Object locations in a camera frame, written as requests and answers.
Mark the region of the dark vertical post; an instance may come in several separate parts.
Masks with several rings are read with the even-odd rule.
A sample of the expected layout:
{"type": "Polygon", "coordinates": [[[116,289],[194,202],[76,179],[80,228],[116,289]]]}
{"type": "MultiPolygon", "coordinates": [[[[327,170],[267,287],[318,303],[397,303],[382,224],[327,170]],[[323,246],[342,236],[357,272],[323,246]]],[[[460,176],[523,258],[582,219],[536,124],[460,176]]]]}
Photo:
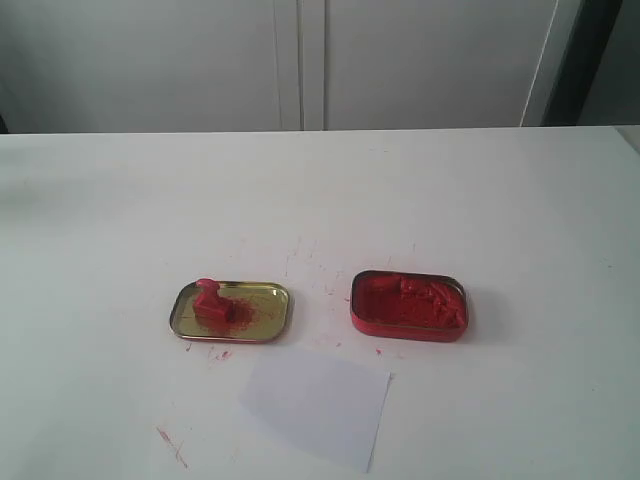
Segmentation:
{"type": "Polygon", "coordinates": [[[544,110],[543,127],[578,124],[622,5],[622,0],[580,3],[544,110]]]}

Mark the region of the white cabinet with doors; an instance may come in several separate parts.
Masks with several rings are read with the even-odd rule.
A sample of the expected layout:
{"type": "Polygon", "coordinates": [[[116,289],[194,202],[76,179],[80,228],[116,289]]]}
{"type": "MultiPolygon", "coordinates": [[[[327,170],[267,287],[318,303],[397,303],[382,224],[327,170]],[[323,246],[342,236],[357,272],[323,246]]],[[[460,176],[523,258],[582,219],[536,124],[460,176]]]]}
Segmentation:
{"type": "Polygon", "coordinates": [[[5,1],[16,133],[537,126],[577,1],[5,1]]]}

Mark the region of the red ink paste tin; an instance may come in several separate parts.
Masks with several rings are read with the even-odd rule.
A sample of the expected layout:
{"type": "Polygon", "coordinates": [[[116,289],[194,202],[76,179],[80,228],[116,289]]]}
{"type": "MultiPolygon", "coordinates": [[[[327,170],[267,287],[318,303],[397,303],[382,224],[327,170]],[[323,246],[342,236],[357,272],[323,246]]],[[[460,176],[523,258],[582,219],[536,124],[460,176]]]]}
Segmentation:
{"type": "Polygon", "coordinates": [[[469,325],[463,286],[436,274],[362,271],[352,281],[350,313],[366,335],[412,341],[455,342],[469,325]]]}

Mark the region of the white paper sheet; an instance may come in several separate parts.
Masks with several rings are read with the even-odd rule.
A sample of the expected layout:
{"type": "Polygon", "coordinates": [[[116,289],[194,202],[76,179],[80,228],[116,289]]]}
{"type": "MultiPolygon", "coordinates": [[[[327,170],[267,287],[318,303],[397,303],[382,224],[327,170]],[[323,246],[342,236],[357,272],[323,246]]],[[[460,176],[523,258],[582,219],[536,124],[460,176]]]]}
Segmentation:
{"type": "Polygon", "coordinates": [[[296,347],[261,354],[240,404],[270,433],[311,455],[369,471],[391,374],[296,347]]]}

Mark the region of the gold metal tin lid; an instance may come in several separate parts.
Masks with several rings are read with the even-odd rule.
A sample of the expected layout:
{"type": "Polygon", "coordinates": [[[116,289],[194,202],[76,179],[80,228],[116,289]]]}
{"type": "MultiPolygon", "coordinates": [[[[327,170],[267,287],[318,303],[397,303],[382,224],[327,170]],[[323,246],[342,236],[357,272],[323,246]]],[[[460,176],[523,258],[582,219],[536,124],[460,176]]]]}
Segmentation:
{"type": "Polygon", "coordinates": [[[189,341],[260,344],[276,340],[286,330],[292,296],[288,290],[269,282],[223,281],[219,294],[234,302],[231,323],[218,327],[201,324],[193,311],[199,294],[196,281],[178,294],[169,316],[169,327],[179,338],[189,341]]]}

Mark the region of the red plastic stamp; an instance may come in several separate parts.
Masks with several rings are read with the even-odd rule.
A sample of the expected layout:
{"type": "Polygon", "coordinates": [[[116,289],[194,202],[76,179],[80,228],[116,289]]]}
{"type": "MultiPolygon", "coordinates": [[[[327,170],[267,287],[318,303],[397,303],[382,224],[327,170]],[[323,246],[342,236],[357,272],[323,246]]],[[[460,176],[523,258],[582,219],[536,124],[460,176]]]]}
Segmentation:
{"type": "Polygon", "coordinates": [[[196,281],[199,294],[193,302],[196,319],[207,327],[218,327],[231,323],[234,317],[234,302],[219,294],[220,283],[202,278],[196,281]]]}

